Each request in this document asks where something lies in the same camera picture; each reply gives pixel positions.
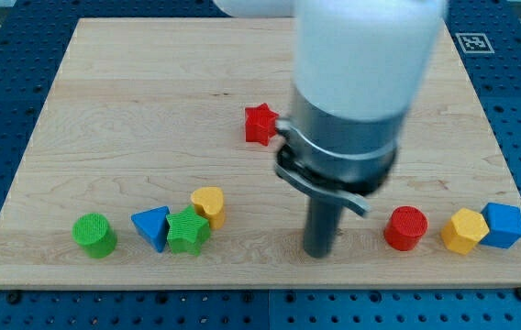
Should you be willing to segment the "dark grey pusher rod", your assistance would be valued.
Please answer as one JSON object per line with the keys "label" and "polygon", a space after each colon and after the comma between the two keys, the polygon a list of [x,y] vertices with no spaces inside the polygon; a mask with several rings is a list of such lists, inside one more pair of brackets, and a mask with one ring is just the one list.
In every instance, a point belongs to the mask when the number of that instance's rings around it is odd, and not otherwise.
{"label": "dark grey pusher rod", "polygon": [[313,258],[327,257],[333,247],[343,208],[310,198],[303,237],[303,248]]}

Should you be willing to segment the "silver tool mount with clamp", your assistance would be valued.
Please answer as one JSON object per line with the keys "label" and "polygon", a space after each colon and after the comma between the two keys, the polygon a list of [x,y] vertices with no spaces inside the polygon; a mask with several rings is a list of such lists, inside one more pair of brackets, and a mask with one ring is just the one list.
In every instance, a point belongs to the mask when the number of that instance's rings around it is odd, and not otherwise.
{"label": "silver tool mount with clamp", "polygon": [[309,217],[371,210],[365,196],[380,188],[396,158],[398,115],[334,115],[293,89],[291,112],[275,129],[284,138],[275,172],[309,198]]}

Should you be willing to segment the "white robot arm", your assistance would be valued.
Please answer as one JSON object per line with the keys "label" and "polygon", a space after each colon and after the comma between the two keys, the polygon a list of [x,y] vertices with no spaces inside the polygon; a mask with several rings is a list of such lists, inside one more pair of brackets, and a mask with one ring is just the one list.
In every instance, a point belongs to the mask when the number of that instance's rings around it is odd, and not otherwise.
{"label": "white robot arm", "polygon": [[303,247],[327,256],[344,209],[386,180],[448,5],[435,0],[215,0],[232,17],[294,22],[293,101],[276,174],[309,199]]}

